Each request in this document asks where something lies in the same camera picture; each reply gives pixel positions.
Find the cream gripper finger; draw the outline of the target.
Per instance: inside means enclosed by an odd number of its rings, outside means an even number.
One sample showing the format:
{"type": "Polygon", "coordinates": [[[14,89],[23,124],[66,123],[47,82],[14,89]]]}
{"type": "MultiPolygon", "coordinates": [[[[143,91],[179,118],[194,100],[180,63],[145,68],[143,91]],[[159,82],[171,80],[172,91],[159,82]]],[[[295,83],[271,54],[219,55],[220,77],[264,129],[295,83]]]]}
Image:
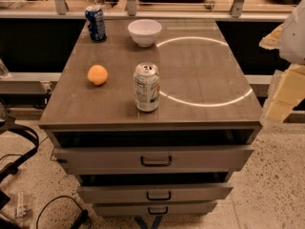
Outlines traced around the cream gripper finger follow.
{"type": "Polygon", "coordinates": [[[266,117],[273,122],[283,122],[293,111],[293,108],[304,99],[305,66],[291,64],[280,76],[266,117]]]}
{"type": "Polygon", "coordinates": [[[268,35],[264,36],[259,42],[259,47],[266,50],[278,50],[280,46],[282,27],[283,25],[279,25],[268,35]]]}

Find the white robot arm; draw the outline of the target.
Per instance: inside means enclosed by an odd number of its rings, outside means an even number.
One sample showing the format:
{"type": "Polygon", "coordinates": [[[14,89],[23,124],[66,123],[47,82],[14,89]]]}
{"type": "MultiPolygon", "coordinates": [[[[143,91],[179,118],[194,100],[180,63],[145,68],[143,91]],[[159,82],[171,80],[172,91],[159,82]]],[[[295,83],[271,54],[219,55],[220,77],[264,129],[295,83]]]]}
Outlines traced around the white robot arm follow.
{"type": "Polygon", "coordinates": [[[279,56],[290,66],[281,75],[266,117],[283,122],[305,99],[305,0],[301,0],[286,20],[263,37],[259,46],[279,50],[279,56]]]}

